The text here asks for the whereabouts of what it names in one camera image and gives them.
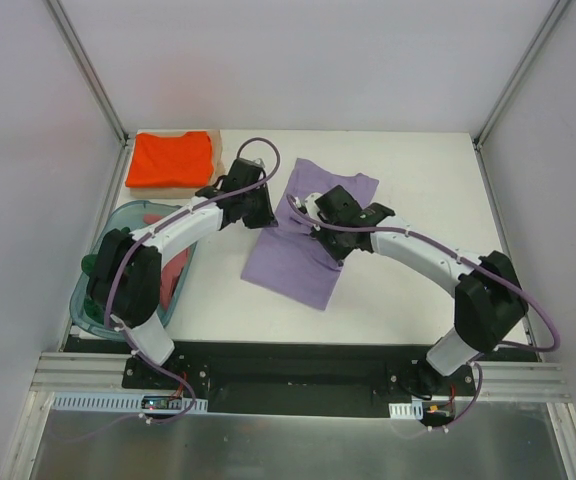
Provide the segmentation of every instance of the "white table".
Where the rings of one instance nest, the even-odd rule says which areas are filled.
[[[273,208],[297,157],[332,173],[380,180],[374,201],[448,244],[487,254],[501,250],[470,137],[465,133],[225,130],[226,169],[253,136],[272,140],[282,155],[270,181]],[[244,157],[273,152],[250,145]],[[123,187],[116,207],[135,200]],[[183,201],[163,201],[180,204]],[[231,225],[202,240],[167,328],[175,340],[432,344],[453,324],[453,300],[437,285],[390,259],[348,257],[328,308],[321,312],[240,279],[258,231]],[[525,341],[521,325],[508,336]]]

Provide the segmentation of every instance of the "orange shirt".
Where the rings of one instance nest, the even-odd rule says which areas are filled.
[[[181,137],[140,133],[126,178],[130,188],[204,187],[212,177],[212,143],[206,132]]]

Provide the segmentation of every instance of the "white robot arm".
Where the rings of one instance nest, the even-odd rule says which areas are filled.
[[[502,253],[482,256],[447,247],[420,234],[383,205],[373,203],[362,209],[341,186],[303,201],[294,200],[291,203],[297,215],[315,219],[311,236],[338,262],[355,249],[384,255],[429,278],[455,299],[454,327],[417,363],[416,380],[424,394],[433,393],[439,377],[453,374],[496,348],[527,312],[522,298],[471,266],[480,266],[519,287],[512,263]],[[322,228],[317,222],[335,229]]]
[[[187,206],[153,225],[104,236],[86,293],[104,309],[112,305],[107,317],[127,327],[131,343],[156,365],[174,349],[157,314],[162,269],[198,240],[238,220],[251,229],[276,226],[265,185],[270,176],[260,161],[237,158],[228,175],[199,190]]]

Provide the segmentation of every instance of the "blue basket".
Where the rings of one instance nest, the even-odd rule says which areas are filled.
[[[143,228],[146,226],[144,223],[144,215],[152,214],[166,217],[179,208],[180,207],[178,206],[152,203],[146,200],[139,200],[122,205],[112,213],[108,219],[108,222],[106,223],[106,226],[104,227],[104,230],[101,232],[101,235],[95,242],[95,246],[90,253],[97,253],[99,251],[101,240],[110,230],[114,228],[121,230],[124,227],[130,228],[130,230]],[[170,323],[172,312],[175,310],[177,300],[179,300],[181,289],[184,286],[186,277],[188,276],[188,269],[190,267],[192,257],[195,254],[196,245],[197,244],[193,244],[190,247],[188,261],[181,271],[181,276],[179,277],[179,282],[177,283],[172,299],[170,300],[168,310],[164,310],[161,305],[157,307],[157,313],[159,314],[159,318],[161,319],[161,323],[164,327]],[[105,328],[103,325],[99,324],[88,315],[86,315],[86,312],[84,311],[84,298],[86,297],[87,285],[88,276],[82,273],[79,277],[77,285],[75,286],[75,291],[73,292],[72,297],[70,297],[70,317],[72,318],[73,323],[82,330],[92,333],[98,337],[105,338],[107,340],[123,342],[124,337],[121,333]]]

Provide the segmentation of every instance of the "metal frame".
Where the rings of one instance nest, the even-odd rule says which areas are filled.
[[[127,397],[161,395],[161,390],[121,387],[129,358],[129,354],[44,353],[33,377],[3,478],[29,478],[50,406],[59,392],[88,393],[92,399],[109,393]],[[485,381],[480,401],[547,405],[566,473],[576,480],[576,413],[561,366],[543,362],[481,362],[481,366]]]
[[[112,106],[106,90],[104,89],[92,62],[86,54],[86,50],[84,50],[84,47],[79,40],[72,22],[66,14],[66,10],[64,10],[60,0],[43,0],[43,2],[50,12],[50,15],[52,16],[59,33],[61,33],[64,42],[66,42],[73,60],[77,64],[77,67],[79,67],[79,71],[86,80],[88,87],[90,87],[90,92],[95,97],[95,100],[97,100],[99,108],[101,108],[108,124],[122,145],[125,144],[128,139],[126,130],[121,124],[121,120],[119,119],[115,108]]]
[[[128,354],[44,353],[31,392],[161,394],[161,390],[125,390]],[[482,401],[569,403],[568,384],[557,363],[480,362],[484,372]]]
[[[121,120],[112,106],[102,82],[60,0],[43,1],[64,38],[82,76],[88,83],[91,93],[97,100],[110,127],[123,147],[117,159],[108,193],[97,219],[95,228],[95,235],[97,235],[100,229],[103,228],[104,222],[115,203],[132,145],[128,143],[129,135],[123,128]],[[505,107],[513,98],[524,78],[529,74],[530,67],[570,4],[572,4],[572,0],[556,0],[554,2],[474,142],[484,184],[491,200],[499,237],[506,252],[508,252],[508,246],[504,234],[503,221],[479,152]],[[529,323],[525,325],[529,338],[532,338]],[[64,342],[69,332],[70,328],[67,328]],[[29,478],[46,425],[48,412],[55,398],[55,392],[126,393],[126,390],[121,388],[121,381],[124,365],[128,358],[129,355],[116,354],[43,354],[39,359],[13,439],[13,447],[5,464],[3,478]],[[571,403],[570,392],[562,375],[561,367],[558,364],[550,363],[482,362],[482,368],[485,377],[481,394],[483,401],[537,402],[548,405],[566,472],[569,478],[576,479],[576,413]],[[130,393],[161,394],[161,391],[130,390]]]
[[[128,168],[128,159],[132,153],[133,146],[134,140],[128,139],[122,145],[121,150],[119,151],[119,155],[115,160],[112,176],[110,177],[110,181],[108,182],[108,186],[106,188],[106,196],[104,197],[101,209],[97,215],[95,229],[93,230],[92,235],[88,240],[88,244],[90,246],[94,245],[95,240],[99,237],[101,231],[104,228],[104,225],[114,210],[114,206],[117,203],[117,196],[119,195],[119,190],[121,188],[121,182],[124,178],[124,174],[126,173],[126,168]],[[64,325],[64,334],[61,338],[61,342],[59,343],[59,351],[63,351],[64,345],[66,345],[68,337],[71,334],[72,318],[70,318],[70,313],[66,315],[66,318],[64,319]]]
[[[568,7],[573,3],[574,0],[556,0],[555,3],[550,8],[550,11],[544,18],[543,22],[539,26],[537,33],[530,41],[528,48],[524,52],[519,64],[515,67],[515,70],[510,75],[508,82],[504,86],[501,95],[495,102],[492,111],[486,118],[484,126],[482,127],[479,134],[475,137],[475,146],[477,150],[481,150],[482,145],[490,136],[490,133],[495,128],[499,117],[505,110],[506,106],[512,100],[515,93],[521,86],[526,75],[530,71],[530,67],[534,64],[535,60],[539,54],[543,51],[546,42],[551,37],[557,25],[563,18],[564,14],[568,10]]]

